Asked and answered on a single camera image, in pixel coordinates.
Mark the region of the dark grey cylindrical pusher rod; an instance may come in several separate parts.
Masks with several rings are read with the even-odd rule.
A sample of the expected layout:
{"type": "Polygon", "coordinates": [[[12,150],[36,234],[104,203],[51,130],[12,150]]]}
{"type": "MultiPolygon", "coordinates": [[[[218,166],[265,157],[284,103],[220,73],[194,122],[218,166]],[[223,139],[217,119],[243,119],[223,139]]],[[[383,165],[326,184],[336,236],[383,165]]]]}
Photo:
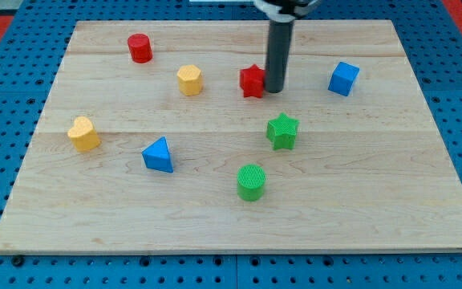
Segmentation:
{"type": "Polygon", "coordinates": [[[284,88],[293,28],[294,21],[269,21],[265,57],[265,90],[269,93],[279,93],[284,88]]]}

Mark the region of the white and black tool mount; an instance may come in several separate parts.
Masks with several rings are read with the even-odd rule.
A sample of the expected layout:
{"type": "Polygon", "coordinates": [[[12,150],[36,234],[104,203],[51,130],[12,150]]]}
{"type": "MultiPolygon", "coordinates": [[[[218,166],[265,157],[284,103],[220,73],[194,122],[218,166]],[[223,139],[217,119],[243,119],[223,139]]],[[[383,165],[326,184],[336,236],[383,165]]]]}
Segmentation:
{"type": "Polygon", "coordinates": [[[320,5],[320,0],[253,0],[269,20],[292,22],[304,18],[320,5]]]}

